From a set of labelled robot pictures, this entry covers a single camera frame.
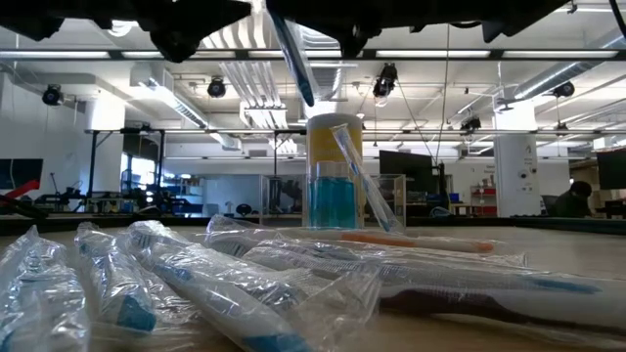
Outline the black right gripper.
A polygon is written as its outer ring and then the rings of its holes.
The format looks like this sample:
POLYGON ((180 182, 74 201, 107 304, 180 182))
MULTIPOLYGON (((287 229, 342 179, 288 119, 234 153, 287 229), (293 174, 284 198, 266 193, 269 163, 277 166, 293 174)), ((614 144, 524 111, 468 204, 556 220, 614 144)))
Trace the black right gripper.
POLYGON ((308 26, 314 29, 346 30, 340 39, 341 54, 345 58, 355 58, 368 40, 379 36, 384 29, 415 25, 421 15, 421 2, 300 0, 291 6, 291 14, 313 16, 308 20, 308 26))

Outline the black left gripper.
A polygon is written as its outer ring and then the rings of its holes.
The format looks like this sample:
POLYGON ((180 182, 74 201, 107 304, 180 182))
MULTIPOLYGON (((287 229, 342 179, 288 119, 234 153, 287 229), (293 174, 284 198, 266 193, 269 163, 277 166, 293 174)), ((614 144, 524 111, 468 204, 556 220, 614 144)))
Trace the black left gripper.
POLYGON ((237 0, 115 0, 112 4, 116 20, 137 22, 163 57, 173 63, 195 54, 206 33, 251 14, 251 5, 237 0))

